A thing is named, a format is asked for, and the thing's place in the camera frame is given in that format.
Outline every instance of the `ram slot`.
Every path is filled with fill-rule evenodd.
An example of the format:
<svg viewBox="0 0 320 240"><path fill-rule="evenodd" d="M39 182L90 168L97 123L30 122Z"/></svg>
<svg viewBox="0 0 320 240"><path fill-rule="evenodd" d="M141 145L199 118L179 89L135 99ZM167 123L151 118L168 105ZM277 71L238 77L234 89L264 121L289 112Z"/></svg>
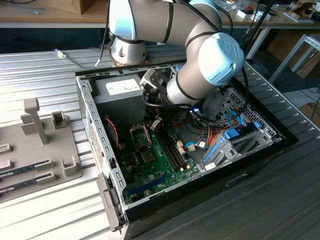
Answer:
<svg viewBox="0 0 320 240"><path fill-rule="evenodd" d="M171 151L168 148L168 146L166 145L166 142L164 141L164 139L162 138L162 136L160 134L157 133L155 136L159 140L159 142L160 142L166 156L169 158L174 170L177 171L179 169L179 164L176 162L175 157L171 154Z"/></svg>
<svg viewBox="0 0 320 240"><path fill-rule="evenodd" d="M170 159L170 161L175 166L174 169L178 171L180 168L184 168L186 164L168 134L165 131L160 130L159 136L162 139L161 145L165 146L172 156L172 160Z"/></svg>

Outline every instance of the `red wire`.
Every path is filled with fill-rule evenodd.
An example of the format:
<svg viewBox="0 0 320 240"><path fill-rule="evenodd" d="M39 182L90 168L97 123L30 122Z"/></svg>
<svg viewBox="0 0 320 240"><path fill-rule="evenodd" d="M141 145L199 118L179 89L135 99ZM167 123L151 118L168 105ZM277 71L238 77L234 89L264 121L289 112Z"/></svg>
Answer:
<svg viewBox="0 0 320 240"><path fill-rule="evenodd" d="M118 132L117 132L117 129L116 129L116 126L113 124L112 121L110 121L108 118L104 118L104 120L106 120L107 122L109 122L112 127L113 127L113 130L115 132L115 138L116 138L116 150L119 152L119 139L118 139Z"/></svg>

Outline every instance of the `white connector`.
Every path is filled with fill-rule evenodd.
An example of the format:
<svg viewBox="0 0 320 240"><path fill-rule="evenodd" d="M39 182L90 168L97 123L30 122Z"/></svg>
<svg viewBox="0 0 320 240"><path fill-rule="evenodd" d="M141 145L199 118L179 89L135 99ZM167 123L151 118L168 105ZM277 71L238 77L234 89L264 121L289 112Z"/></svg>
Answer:
<svg viewBox="0 0 320 240"><path fill-rule="evenodd" d="M65 55L61 50L55 49L54 51L58 54L59 58L61 58L61 59L67 58L67 55Z"/></svg>
<svg viewBox="0 0 320 240"><path fill-rule="evenodd" d="M100 63L101 59L99 58L98 61L96 61L94 67L96 68L98 66L98 64Z"/></svg>

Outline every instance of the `desk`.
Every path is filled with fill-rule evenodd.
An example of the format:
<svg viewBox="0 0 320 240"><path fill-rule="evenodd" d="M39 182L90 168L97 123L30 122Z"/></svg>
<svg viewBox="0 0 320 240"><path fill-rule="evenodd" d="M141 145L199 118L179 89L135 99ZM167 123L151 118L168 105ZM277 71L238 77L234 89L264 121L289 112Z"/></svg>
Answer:
<svg viewBox="0 0 320 240"><path fill-rule="evenodd" d="M184 50L161 45L148 56L185 59ZM99 50L65 51L92 66ZM110 67L108 51L100 67ZM320 130L246 63L250 91L299 138L255 176L147 232L139 240L303 239L319 235ZM93 159L79 109L74 71L53 51L0 54L0 127L17 123L21 101L36 97L40 117L70 116L83 176L0 204L0 236L13 240L119 240L111 232L96 184Z"/></svg>
<svg viewBox="0 0 320 240"><path fill-rule="evenodd" d="M28 3L25 7L41 7L40 1ZM271 29L320 29L320 23L296 23L284 15L285 9L278 9L278 16L261 25L247 59L252 59ZM229 12L234 28L248 29L252 23L250 17L242 19L236 10ZM222 15L222 27L229 28L228 18ZM106 22L106 0L96 0L83 14L75 14L46 7L39 15L13 7L10 3L0 1L0 28L104 28Z"/></svg>

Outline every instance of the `power supply label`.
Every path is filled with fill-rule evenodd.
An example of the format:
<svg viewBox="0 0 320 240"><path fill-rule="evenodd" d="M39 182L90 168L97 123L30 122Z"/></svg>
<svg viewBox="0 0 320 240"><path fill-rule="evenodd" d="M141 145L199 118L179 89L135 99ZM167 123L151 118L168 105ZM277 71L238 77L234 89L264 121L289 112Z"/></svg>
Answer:
<svg viewBox="0 0 320 240"><path fill-rule="evenodd" d="M108 82L105 87L111 96L141 90L135 79Z"/></svg>

